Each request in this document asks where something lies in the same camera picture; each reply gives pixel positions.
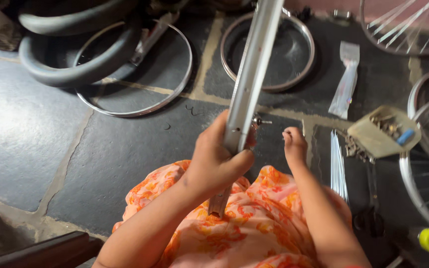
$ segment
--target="inner tube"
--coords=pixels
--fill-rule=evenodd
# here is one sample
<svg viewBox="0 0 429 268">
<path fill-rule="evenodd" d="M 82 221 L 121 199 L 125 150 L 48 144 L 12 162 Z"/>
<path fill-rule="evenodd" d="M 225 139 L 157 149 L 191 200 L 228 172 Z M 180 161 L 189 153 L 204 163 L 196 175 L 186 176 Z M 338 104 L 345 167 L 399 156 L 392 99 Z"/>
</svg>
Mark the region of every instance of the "inner tube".
<svg viewBox="0 0 429 268">
<path fill-rule="evenodd" d="M 22 65 L 38 82 L 58 88 L 73 88 L 91 84 L 119 69 L 133 56 L 142 33 L 141 20 L 132 15 L 123 33 L 110 48 L 93 60 L 76 67 L 57 69 L 42 62 L 49 37 L 28 33 L 19 47 Z"/>
<path fill-rule="evenodd" d="M 19 22 L 36 34 L 67 36 L 102 29 L 128 15 L 138 0 L 108 0 L 96 7 L 68 15 L 42 17 L 42 10 L 48 10 L 46 1 L 29 1 L 20 11 Z M 68 9 L 73 0 L 65 0 L 56 8 Z"/>
</svg>

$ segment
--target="metal hoop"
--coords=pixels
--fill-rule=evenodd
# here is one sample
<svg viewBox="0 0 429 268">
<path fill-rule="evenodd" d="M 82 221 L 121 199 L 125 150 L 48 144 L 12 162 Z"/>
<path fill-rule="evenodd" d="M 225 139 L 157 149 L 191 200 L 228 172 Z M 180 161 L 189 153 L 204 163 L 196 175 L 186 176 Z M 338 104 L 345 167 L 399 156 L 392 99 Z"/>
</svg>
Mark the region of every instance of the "metal hoop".
<svg viewBox="0 0 429 268">
<path fill-rule="evenodd" d="M 96 33 L 94 36 L 92 36 L 92 38 L 90 38 L 80 49 L 80 51 L 77 53 L 77 56 L 75 58 L 75 62 L 74 62 L 74 66 L 76 66 L 79 62 L 80 56 L 82 55 L 82 53 L 84 52 L 84 50 L 95 40 L 97 39 L 99 36 L 101 36 L 102 34 L 104 34 L 105 32 L 120 26 L 120 23 L 115 23 L 112 24 L 102 30 L 100 30 L 98 33 Z M 84 97 L 80 92 L 77 91 L 77 89 L 75 89 L 77 95 L 79 96 L 79 98 L 89 107 L 91 107 L 92 109 L 94 109 L 95 111 L 99 112 L 99 113 L 103 113 L 109 116 L 114 116 L 114 117 L 136 117 L 136 116 L 141 116 L 144 114 L 148 114 L 148 113 L 152 113 L 162 107 L 164 107 L 165 105 L 169 104 L 172 100 L 174 100 L 185 88 L 186 84 L 188 83 L 188 80 L 190 79 L 190 75 L 191 75 L 191 71 L 193 68 L 193 52 L 191 50 L 191 46 L 190 43 L 188 41 L 188 39 L 185 37 L 185 35 L 183 35 L 183 33 L 177 29 L 176 27 L 174 27 L 171 24 L 168 24 L 168 26 L 170 28 L 172 28 L 173 30 L 175 30 L 182 38 L 183 40 L 186 42 L 186 45 L 188 46 L 188 51 L 190 53 L 190 58 L 189 58 L 189 63 L 188 63 L 188 69 L 186 71 L 185 76 L 182 79 L 182 82 L 176 87 L 175 90 L 173 90 L 172 93 L 170 93 L 166 98 L 164 98 L 163 100 L 155 103 L 154 105 L 138 110 L 138 111 L 134 111 L 134 112 L 127 112 L 127 113 L 119 113 L 119 112 L 111 112 L 111 111 L 107 111 L 104 110 L 100 107 L 97 107 L 95 105 L 93 105 L 89 100 L 86 99 L 86 97 Z"/>
<path fill-rule="evenodd" d="M 420 89 L 423 84 L 429 79 L 429 73 L 424 75 L 418 82 L 414 85 L 413 89 L 410 92 L 410 96 L 408 97 L 407 104 L 407 112 L 408 117 L 412 118 L 415 116 L 418 109 L 418 94 L 420 93 Z M 422 137 L 420 141 L 421 147 L 425 150 L 425 152 L 429 155 L 429 138 Z"/>
<path fill-rule="evenodd" d="M 243 21 L 247 21 L 249 19 L 252 19 L 254 16 L 254 12 L 248 13 L 244 16 L 242 16 L 241 18 L 237 19 L 235 22 L 233 22 L 233 24 L 231 24 L 228 29 L 226 29 L 226 32 L 223 35 L 223 38 L 221 39 L 221 44 L 220 44 L 220 49 L 221 49 L 221 62 L 223 64 L 224 70 L 226 71 L 226 73 L 228 73 L 229 77 L 231 77 L 231 79 L 233 79 L 233 81 L 236 81 L 236 74 L 233 72 L 233 70 L 231 70 L 231 68 L 228 65 L 228 62 L 226 61 L 226 58 L 224 56 L 224 44 L 226 43 L 226 39 L 228 37 L 228 35 L 233 31 L 233 29 L 238 26 L 239 24 L 241 24 Z M 271 92 L 271 93 L 276 93 L 276 92 L 280 92 L 283 90 L 286 90 L 290 87 L 292 87 L 293 85 L 297 84 L 298 82 L 300 82 L 310 71 L 312 64 L 314 63 L 314 56 L 315 56 L 315 52 L 316 52 L 316 47 L 314 45 L 314 39 L 312 38 L 312 34 L 310 33 L 309 29 L 307 28 L 307 26 L 302 23 L 299 19 L 295 18 L 295 17 L 289 17 L 286 14 L 282 14 L 282 18 L 283 19 L 287 19 L 290 20 L 295 28 L 297 30 L 299 30 L 299 32 L 302 33 L 302 35 L 304 36 L 304 38 L 306 38 L 307 43 L 309 44 L 309 60 L 307 61 L 307 65 L 304 68 L 304 70 L 302 70 L 302 72 L 300 73 L 300 75 L 298 75 L 296 78 L 294 78 L 291 81 L 288 81 L 284 84 L 281 85 L 276 85 L 276 86 L 263 86 L 263 90 L 266 92 Z"/>
<path fill-rule="evenodd" d="M 412 118 L 415 122 L 420 118 L 420 116 L 429 109 L 429 102 L 421 107 L 415 116 Z M 410 152 L 404 152 L 400 154 L 400 172 L 403 179 L 403 183 L 407 189 L 408 195 L 410 196 L 411 201 L 417 207 L 417 210 L 429 223 L 429 209 L 423 198 L 421 197 L 420 191 L 418 191 L 415 179 L 413 177 L 413 171 L 411 169 L 410 163 Z"/>
</svg>

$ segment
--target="wrist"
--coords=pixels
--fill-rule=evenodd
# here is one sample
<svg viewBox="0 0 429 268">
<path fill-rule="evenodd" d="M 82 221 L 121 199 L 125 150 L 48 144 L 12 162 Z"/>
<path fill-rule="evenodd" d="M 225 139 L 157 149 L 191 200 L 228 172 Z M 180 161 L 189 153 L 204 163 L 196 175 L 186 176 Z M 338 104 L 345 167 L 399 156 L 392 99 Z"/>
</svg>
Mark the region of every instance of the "wrist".
<svg viewBox="0 0 429 268">
<path fill-rule="evenodd" d="M 174 186 L 177 186 L 177 191 L 182 195 L 182 198 L 199 205 L 211 197 L 206 186 L 200 185 L 201 183 L 201 181 L 193 179 L 189 172 L 186 172 Z"/>
</svg>

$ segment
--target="floral fabric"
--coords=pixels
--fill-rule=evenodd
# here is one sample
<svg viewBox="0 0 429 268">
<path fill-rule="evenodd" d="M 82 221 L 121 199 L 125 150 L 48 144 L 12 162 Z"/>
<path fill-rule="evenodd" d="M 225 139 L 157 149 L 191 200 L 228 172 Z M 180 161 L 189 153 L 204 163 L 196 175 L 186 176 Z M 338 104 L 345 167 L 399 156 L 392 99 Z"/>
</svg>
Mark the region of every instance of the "floral fabric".
<svg viewBox="0 0 429 268">
<path fill-rule="evenodd" d="M 179 161 L 150 173 L 127 195 L 123 222 L 175 184 L 190 164 Z M 351 226 L 347 204 L 325 188 Z M 291 175 L 272 166 L 261 169 L 251 185 L 233 184 L 222 219 L 207 214 L 208 201 L 195 208 L 176 229 L 156 267 L 319 267 L 302 203 Z"/>
</svg>

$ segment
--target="person's right hand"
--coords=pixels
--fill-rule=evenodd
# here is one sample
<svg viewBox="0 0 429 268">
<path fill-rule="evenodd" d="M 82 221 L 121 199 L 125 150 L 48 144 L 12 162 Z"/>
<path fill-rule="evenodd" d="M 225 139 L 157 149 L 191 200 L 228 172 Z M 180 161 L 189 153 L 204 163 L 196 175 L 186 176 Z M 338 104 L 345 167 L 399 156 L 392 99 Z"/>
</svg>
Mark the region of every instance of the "person's right hand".
<svg viewBox="0 0 429 268">
<path fill-rule="evenodd" d="M 178 182 L 203 201 L 233 184 L 254 163 L 252 151 L 246 149 L 232 156 L 223 147 L 227 118 L 225 110 L 199 135 L 190 167 Z"/>
<path fill-rule="evenodd" d="M 282 136 L 284 137 L 284 153 L 289 168 L 307 165 L 307 142 L 301 131 L 296 127 L 288 127 Z"/>
</svg>

